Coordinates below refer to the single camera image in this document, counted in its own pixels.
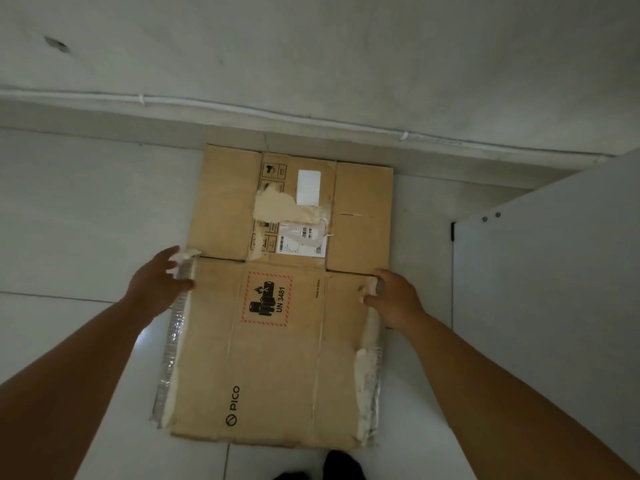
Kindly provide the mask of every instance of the cardboard box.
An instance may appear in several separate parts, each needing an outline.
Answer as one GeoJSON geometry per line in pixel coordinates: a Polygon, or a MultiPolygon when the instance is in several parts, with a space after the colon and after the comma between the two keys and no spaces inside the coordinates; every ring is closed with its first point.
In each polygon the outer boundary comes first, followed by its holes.
{"type": "Polygon", "coordinates": [[[202,252],[197,287],[164,408],[172,434],[370,442],[380,319],[358,298],[388,265],[392,178],[390,168],[207,147],[189,238],[202,252]],[[254,218],[292,212],[309,222],[254,218]]]}

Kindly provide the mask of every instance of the white sticker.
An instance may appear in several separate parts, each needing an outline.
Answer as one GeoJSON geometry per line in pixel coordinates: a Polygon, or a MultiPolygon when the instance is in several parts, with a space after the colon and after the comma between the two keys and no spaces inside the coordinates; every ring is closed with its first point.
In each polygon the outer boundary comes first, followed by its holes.
{"type": "Polygon", "coordinates": [[[322,240],[319,246],[307,246],[293,240],[289,235],[295,235],[297,238],[309,239],[310,241],[317,238],[320,226],[305,226],[301,224],[292,224],[288,222],[280,223],[280,233],[276,243],[276,252],[278,254],[295,254],[298,256],[310,256],[314,258],[323,258],[326,252],[326,238],[322,240]]]}
{"type": "Polygon", "coordinates": [[[320,176],[318,170],[298,170],[298,190],[296,203],[298,205],[320,204],[320,176]]]}

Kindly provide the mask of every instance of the hand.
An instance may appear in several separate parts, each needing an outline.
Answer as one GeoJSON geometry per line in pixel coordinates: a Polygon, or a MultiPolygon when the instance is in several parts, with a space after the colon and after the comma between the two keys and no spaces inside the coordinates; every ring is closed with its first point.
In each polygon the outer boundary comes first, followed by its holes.
{"type": "Polygon", "coordinates": [[[193,280],[176,280],[167,270],[178,266],[169,258],[180,246],[167,248],[156,254],[133,275],[124,295],[126,301],[139,309],[151,322],[169,308],[178,295],[193,288],[193,280]]]}
{"type": "Polygon", "coordinates": [[[418,293],[404,277],[388,269],[377,269],[374,274],[384,281],[384,290],[379,296],[365,296],[363,303],[375,308],[386,326],[403,331],[424,314],[418,293]]]}

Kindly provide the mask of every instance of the red dashed border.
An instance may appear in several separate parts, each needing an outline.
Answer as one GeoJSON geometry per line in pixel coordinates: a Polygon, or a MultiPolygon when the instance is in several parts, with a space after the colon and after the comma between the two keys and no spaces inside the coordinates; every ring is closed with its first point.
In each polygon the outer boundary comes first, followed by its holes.
{"type": "Polygon", "coordinates": [[[249,271],[246,277],[246,284],[244,290],[244,302],[242,305],[242,322],[245,323],[255,323],[258,325],[275,325],[275,326],[287,326],[289,323],[289,308],[291,306],[291,293],[293,293],[293,276],[288,276],[286,274],[273,274],[273,273],[259,273],[257,271],[249,271]],[[287,306],[286,313],[284,315],[284,323],[275,323],[275,322],[263,322],[259,320],[245,320],[244,319],[244,311],[246,310],[246,302],[249,298],[249,283],[251,282],[251,275],[255,274],[257,276],[270,276],[272,278],[286,278],[289,280],[289,297],[287,298],[287,306]]]}

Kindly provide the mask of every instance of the left hand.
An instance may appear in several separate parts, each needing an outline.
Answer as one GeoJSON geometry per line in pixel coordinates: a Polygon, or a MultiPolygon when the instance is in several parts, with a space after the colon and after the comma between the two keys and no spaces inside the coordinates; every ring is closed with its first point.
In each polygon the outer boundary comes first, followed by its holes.
{"type": "Polygon", "coordinates": [[[180,246],[173,246],[160,251],[151,261],[135,272],[123,301],[139,309],[148,321],[169,308],[180,293],[194,287],[193,280],[176,280],[167,270],[178,266],[169,258],[180,251],[180,246]]]}

